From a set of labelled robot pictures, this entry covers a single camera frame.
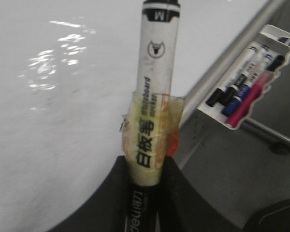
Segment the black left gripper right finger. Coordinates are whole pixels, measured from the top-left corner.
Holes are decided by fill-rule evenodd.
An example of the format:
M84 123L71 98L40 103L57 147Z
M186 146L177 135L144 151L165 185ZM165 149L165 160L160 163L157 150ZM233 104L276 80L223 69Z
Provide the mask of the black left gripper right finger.
M159 184L162 232L239 232L190 184L172 157L164 159Z

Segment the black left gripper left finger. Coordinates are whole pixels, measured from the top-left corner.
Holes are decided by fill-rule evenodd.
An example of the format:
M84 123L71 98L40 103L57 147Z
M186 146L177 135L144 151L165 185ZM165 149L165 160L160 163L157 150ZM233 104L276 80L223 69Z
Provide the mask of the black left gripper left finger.
M51 232L123 232L125 229L129 174L124 156L115 163L93 195Z

